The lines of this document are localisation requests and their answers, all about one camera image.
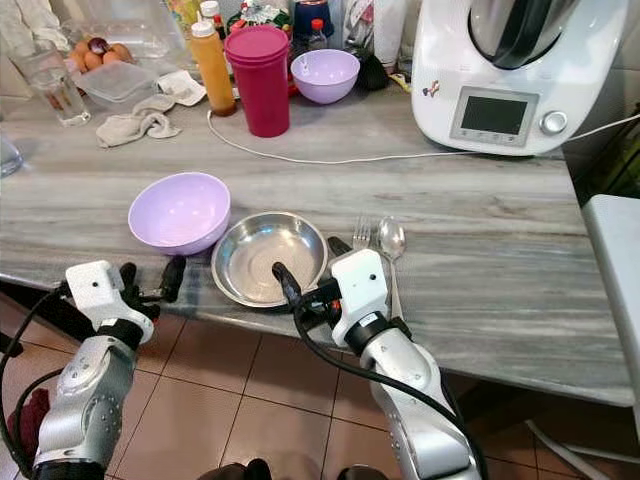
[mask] red plastic cup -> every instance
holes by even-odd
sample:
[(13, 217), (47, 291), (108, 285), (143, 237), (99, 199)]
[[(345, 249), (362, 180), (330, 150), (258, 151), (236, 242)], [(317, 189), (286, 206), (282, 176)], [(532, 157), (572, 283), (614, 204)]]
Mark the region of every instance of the red plastic cup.
[(287, 35), (270, 25), (257, 25), (232, 33), (224, 46), (249, 131), (258, 137), (277, 137), (286, 132), (289, 128)]

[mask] display screen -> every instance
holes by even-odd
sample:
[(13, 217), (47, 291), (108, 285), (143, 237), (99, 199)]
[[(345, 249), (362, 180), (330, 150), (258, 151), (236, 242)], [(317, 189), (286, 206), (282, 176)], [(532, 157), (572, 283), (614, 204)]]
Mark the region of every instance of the display screen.
[(518, 135), (527, 102), (469, 96), (462, 128)]

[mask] plastic container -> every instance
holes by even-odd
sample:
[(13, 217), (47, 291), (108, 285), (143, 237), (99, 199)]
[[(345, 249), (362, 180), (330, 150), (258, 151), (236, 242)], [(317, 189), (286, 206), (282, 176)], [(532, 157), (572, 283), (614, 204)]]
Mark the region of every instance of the plastic container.
[(98, 105), (119, 113), (157, 92), (157, 76), (126, 62), (113, 62), (77, 78), (76, 84)]
[(289, 39), (270, 25), (246, 27), (225, 41), (249, 131), (276, 137), (289, 129)]
[(87, 37), (101, 37), (109, 44), (122, 43), (136, 60), (163, 58), (171, 51), (171, 38), (167, 38), (168, 33), (163, 37), (157, 28), (142, 21), (81, 22), (67, 20), (62, 24), (62, 30), (72, 44)]

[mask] silver spoon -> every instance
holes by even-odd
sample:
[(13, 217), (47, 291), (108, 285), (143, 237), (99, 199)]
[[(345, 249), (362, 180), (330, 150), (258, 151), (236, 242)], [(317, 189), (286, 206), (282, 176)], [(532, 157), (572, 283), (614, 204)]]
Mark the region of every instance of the silver spoon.
[(389, 270), (391, 271), (391, 318), (400, 317), (404, 320), (398, 296), (395, 267), (395, 261), (402, 256), (407, 248), (404, 230), (393, 217), (384, 217), (378, 226), (378, 240), (382, 254), (389, 260)]

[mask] cloth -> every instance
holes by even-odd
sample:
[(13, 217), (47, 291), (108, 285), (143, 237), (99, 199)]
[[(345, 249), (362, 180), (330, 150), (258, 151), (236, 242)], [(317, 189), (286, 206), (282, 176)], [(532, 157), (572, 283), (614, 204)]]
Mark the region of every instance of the cloth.
[[(24, 452), (33, 462), (38, 450), (38, 435), (44, 416), (49, 411), (49, 391), (37, 388), (31, 394), (31, 399), (22, 407), (20, 415), (20, 443)], [(9, 415), (7, 426), (13, 436), (13, 428), (16, 421), (16, 412)]]
[(196, 82), (186, 70), (178, 70), (158, 79), (160, 89), (176, 103), (191, 107), (207, 94), (206, 89)]
[(115, 147), (138, 140), (145, 133), (152, 138), (175, 137), (182, 130), (172, 126), (164, 115), (175, 103), (168, 95), (152, 95), (136, 104), (131, 113), (107, 117), (96, 130), (98, 145)]

